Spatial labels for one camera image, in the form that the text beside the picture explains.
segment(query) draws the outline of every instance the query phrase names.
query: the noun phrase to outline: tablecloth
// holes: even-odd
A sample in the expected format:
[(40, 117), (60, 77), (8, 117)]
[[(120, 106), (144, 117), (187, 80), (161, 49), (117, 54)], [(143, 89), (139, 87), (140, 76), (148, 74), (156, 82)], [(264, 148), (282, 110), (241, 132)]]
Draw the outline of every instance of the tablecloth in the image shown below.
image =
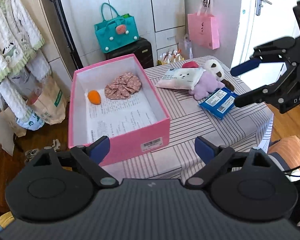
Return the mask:
[[(213, 56), (193, 59), (202, 66)], [(169, 68), (181, 68), (186, 61), (146, 69), (146, 74), (156, 84)], [(230, 70), (221, 61), (225, 78), (235, 87), (235, 93), (250, 91), (238, 77), (232, 77)], [(123, 178), (166, 179), (180, 178), (183, 182), (204, 167), (195, 153), (194, 140), (203, 136), (216, 146), (231, 146), (236, 151), (247, 152), (253, 146), (267, 152), (273, 124), (273, 113), (265, 103), (252, 104), (243, 108), (234, 107), (220, 120), (198, 106), (188, 90), (156, 88), (170, 114), (169, 144), (153, 152), (122, 162), (103, 166), (117, 180)]]

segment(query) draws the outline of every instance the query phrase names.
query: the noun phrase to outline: pink paper bag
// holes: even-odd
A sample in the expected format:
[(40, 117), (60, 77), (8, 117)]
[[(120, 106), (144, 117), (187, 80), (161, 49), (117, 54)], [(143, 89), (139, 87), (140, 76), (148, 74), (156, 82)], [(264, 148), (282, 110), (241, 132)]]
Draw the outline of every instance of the pink paper bag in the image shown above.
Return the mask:
[(188, 14), (188, 28), (189, 38), (202, 47), (209, 49), (217, 49), (220, 47), (218, 22), (217, 18), (213, 16), (213, 0), (210, 1), (210, 13), (201, 12), (202, 3), (197, 13)]

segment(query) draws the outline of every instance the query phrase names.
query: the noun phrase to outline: suitcase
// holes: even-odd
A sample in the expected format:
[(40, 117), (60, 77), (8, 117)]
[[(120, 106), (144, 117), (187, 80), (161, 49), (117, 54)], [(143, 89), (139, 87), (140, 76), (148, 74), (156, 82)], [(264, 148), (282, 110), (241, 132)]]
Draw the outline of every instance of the suitcase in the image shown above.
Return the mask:
[(154, 66), (151, 43), (141, 37), (136, 42), (105, 53), (105, 56), (106, 59), (111, 59), (128, 54), (136, 55), (143, 69)]

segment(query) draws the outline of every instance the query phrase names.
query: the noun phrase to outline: door lock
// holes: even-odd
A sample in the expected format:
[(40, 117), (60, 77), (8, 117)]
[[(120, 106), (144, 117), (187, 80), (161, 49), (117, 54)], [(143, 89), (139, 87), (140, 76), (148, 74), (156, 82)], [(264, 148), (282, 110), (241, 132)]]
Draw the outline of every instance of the door lock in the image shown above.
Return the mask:
[(257, 0), (257, 10), (256, 15), (259, 16), (261, 13), (261, 8), (263, 7), (262, 2), (266, 2), (268, 4), (272, 4), (272, 2), (269, 2), (268, 0)]

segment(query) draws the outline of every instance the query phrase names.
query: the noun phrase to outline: teal felt bag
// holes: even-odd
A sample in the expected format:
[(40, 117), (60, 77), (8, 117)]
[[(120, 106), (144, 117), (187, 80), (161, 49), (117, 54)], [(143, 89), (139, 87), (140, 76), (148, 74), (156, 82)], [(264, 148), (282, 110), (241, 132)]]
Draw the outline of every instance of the teal felt bag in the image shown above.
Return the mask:
[[(108, 5), (117, 14), (112, 20), (105, 20), (103, 7)], [(108, 3), (103, 3), (100, 8), (103, 21), (95, 24), (94, 29), (103, 53), (108, 53), (121, 48), (139, 39), (136, 22), (133, 16), (125, 14), (120, 16), (118, 12)]]

